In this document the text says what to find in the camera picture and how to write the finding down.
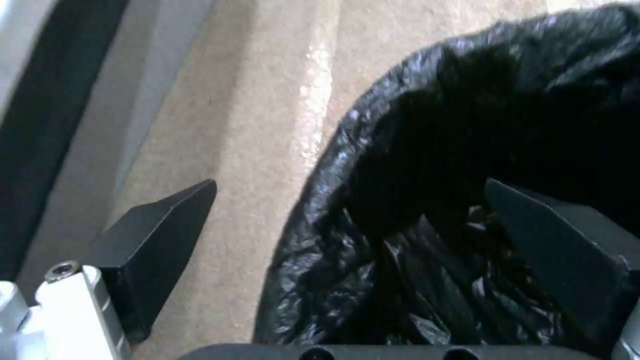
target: trash can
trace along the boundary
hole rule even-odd
[[[311,173],[254,342],[608,354],[532,275],[484,184],[585,204],[638,235],[639,115],[638,6],[502,22],[410,55],[346,113]]]

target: beige carpet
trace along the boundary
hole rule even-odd
[[[206,2],[198,1],[204,8]],[[369,85],[414,50],[444,38],[587,4],[594,0],[219,0],[131,171],[122,175],[122,187],[111,173],[105,179],[95,163],[106,158],[121,176],[126,172],[117,154],[92,144],[127,127],[104,121],[95,122],[103,127],[81,126],[81,141],[74,140],[70,153],[75,160],[65,163],[25,272],[40,281],[52,258],[69,255],[56,241],[95,235],[109,208],[113,221],[131,206],[213,178],[220,192],[196,250],[151,338],[136,347],[136,359],[174,360],[212,343],[247,342],[265,269],[305,176],[337,121]],[[180,16],[181,9],[167,18]],[[126,47],[136,34],[119,36]],[[135,41],[131,47],[139,48]],[[161,71],[164,63],[158,66]],[[128,81],[126,75],[116,80]],[[153,81],[146,86],[157,88]],[[145,104],[140,92],[132,94]],[[94,118],[131,116],[114,110],[117,103],[92,106]],[[75,180],[60,185],[69,173]],[[108,183],[100,193],[83,188],[100,182]],[[120,191],[113,194],[113,187]]]

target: trash bag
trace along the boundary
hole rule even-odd
[[[498,23],[414,53],[357,100],[310,175],[254,342],[608,353],[536,283],[483,186],[585,204],[638,235],[639,115],[637,6]]]

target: screw hole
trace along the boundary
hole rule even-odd
[[[300,360],[335,360],[333,355],[323,348],[311,348],[300,356]]]
[[[55,269],[53,269],[53,274],[54,275],[63,275],[63,274],[66,274],[67,272],[71,271],[71,269],[73,269],[73,266],[70,265],[70,264],[60,265],[60,266],[56,267]]]
[[[442,360],[478,360],[478,357],[465,348],[447,351]]]

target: black plastic bag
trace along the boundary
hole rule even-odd
[[[639,115],[638,7],[500,23],[411,55],[356,102],[308,179],[254,342],[607,353],[536,284],[483,185],[592,206],[638,235]]]

